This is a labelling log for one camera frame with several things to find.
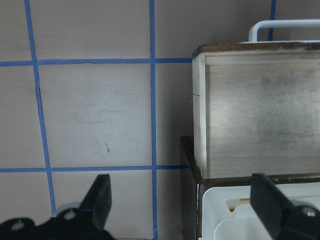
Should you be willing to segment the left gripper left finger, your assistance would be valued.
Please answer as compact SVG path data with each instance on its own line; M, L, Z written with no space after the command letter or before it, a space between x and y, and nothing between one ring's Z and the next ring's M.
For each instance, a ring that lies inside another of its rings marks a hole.
M79 208L102 231L112 207L112 190L109 174L99 174L82 200Z

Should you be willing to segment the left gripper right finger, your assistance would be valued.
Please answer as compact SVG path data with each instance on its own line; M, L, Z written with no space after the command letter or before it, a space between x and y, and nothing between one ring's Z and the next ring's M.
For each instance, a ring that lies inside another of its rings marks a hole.
M289 200L263 173L251 176L250 204L273 240L318 240L320 211Z

